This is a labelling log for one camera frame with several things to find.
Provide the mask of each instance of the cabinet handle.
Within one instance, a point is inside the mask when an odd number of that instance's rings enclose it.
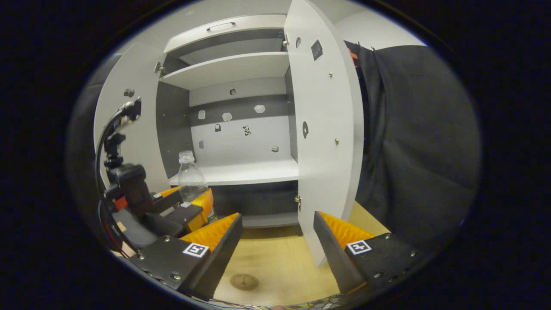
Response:
[[[228,22],[228,23],[223,23],[223,24],[219,24],[219,25],[216,25],[216,26],[208,27],[207,31],[210,31],[211,28],[222,26],[222,25],[225,25],[225,24],[232,24],[233,26],[235,26],[235,22]]]

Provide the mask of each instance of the clear plastic bottle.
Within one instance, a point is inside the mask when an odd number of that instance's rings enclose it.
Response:
[[[207,182],[199,168],[195,165],[193,151],[179,153],[180,171],[178,172],[178,186],[184,205],[190,204],[194,199],[208,190]],[[217,220],[214,208],[210,208],[208,222]]]

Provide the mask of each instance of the floor drain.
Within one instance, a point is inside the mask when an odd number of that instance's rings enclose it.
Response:
[[[258,279],[248,274],[236,274],[230,279],[231,285],[241,291],[252,291],[258,287]]]

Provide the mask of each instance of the open cabinet door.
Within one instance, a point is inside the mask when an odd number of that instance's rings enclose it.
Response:
[[[326,258],[314,212],[347,221],[358,188],[364,139],[360,85],[337,29],[310,1],[292,1],[284,32],[296,112],[298,218],[312,258],[322,266]]]
[[[126,140],[121,144],[121,155],[125,163],[141,164],[145,168],[150,191],[162,192],[170,188],[166,177],[156,126],[156,98],[159,85],[159,72],[154,72],[157,62],[163,63],[165,53],[149,45],[135,43],[117,61],[101,89],[94,117],[94,148],[104,126],[113,113],[128,101],[142,98],[142,114],[136,123],[121,131]],[[133,89],[134,95],[125,96],[125,89]],[[103,162],[102,150],[101,177],[109,185]]]

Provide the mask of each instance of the bottle cap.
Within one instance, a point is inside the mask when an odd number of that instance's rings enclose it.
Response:
[[[181,164],[189,164],[195,162],[195,157],[193,156],[193,151],[183,151],[178,153],[179,162]]]

